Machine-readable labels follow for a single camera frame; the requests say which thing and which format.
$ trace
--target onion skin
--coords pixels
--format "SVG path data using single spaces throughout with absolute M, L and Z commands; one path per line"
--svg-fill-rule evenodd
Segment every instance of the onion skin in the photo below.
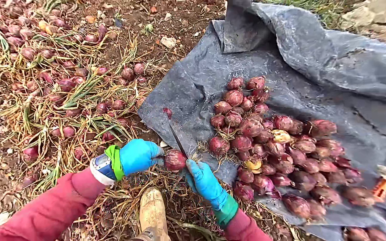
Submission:
M 323 205 L 336 205 L 342 203 L 340 195 L 329 186 L 317 186 L 309 194 Z
M 180 151 L 172 149 L 166 152 L 165 166 L 169 171 L 178 171 L 186 167 L 187 157 Z
M 230 149 L 230 144 L 228 141 L 223 140 L 219 136 L 211 138 L 208 142 L 209 150 L 215 155 L 224 155 Z
M 301 197 L 285 194 L 282 196 L 285 207 L 298 217 L 308 218 L 310 216 L 309 203 Z
M 239 124 L 239 129 L 244 136 L 255 137 L 263 131 L 263 126 L 258 120 L 245 119 Z
M 234 77 L 228 82 L 227 89 L 228 90 L 239 90 L 239 89 L 242 89 L 243 85 L 244 85 L 244 79 L 243 78 Z
M 230 90 L 224 94 L 223 100 L 232 107 L 239 106 L 244 100 L 244 94 L 240 90 Z
M 238 112 L 229 111 L 224 118 L 227 125 L 231 127 L 237 127 L 242 121 L 242 117 Z

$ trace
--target green glove cuff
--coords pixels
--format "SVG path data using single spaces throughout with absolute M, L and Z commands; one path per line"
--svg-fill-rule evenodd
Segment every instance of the green glove cuff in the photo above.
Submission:
M 105 154 L 111 159 L 111 168 L 117 181 L 120 181 L 125 176 L 120 161 L 120 148 L 118 145 L 111 145 L 105 150 Z
M 217 217 L 217 223 L 222 228 L 225 228 L 232 218 L 236 215 L 239 205 L 235 199 L 228 195 L 226 203 L 222 206 L 220 210 L 214 209 L 214 215 Z

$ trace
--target plastic tarp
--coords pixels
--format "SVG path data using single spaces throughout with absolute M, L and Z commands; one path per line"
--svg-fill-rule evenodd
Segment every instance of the plastic tarp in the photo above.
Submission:
M 182 145 L 192 151 L 198 140 L 215 135 L 210 125 L 214 104 L 232 77 L 265 75 L 271 88 L 266 102 L 272 114 L 299 120 L 335 122 L 346 157 L 373 188 L 378 165 L 386 166 L 386 44 L 363 36 L 325 30 L 301 8 L 229 1 L 225 20 L 212 21 L 197 46 L 147 97 L 138 111 L 145 124 L 173 148 L 177 144 L 163 107 L 172 110 Z M 232 184 L 236 165 L 208 153 L 204 161 L 216 176 Z M 299 193 L 279 188 L 282 193 Z M 305 223 L 279 200 L 259 198 L 288 222 L 326 240 L 342 240 L 342 226 L 378 226 L 386 232 L 386 202 L 374 208 L 344 201 L 329 207 L 324 221 Z

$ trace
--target hand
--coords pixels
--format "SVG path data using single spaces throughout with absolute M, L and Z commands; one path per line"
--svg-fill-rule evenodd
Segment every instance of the hand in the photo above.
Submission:
M 154 142 L 133 139 L 120 150 L 120 163 L 127 176 L 147 170 L 158 162 L 157 156 L 164 154 L 164 150 Z
M 190 172 L 186 174 L 186 180 L 192 191 L 210 201 L 215 210 L 221 210 L 227 202 L 228 193 L 218 183 L 209 165 L 204 162 L 196 164 L 191 159 L 187 159 L 186 164 Z

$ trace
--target red sleeve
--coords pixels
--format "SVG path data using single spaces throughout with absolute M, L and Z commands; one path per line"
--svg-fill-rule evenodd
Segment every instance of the red sleeve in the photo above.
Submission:
M 254 218 L 238 209 L 227 225 L 225 237 L 228 241 L 272 241 L 258 226 Z
M 0 241 L 53 241 L 93 205 L 105 186 L 90 169 L 67 174 L 0 226 Z

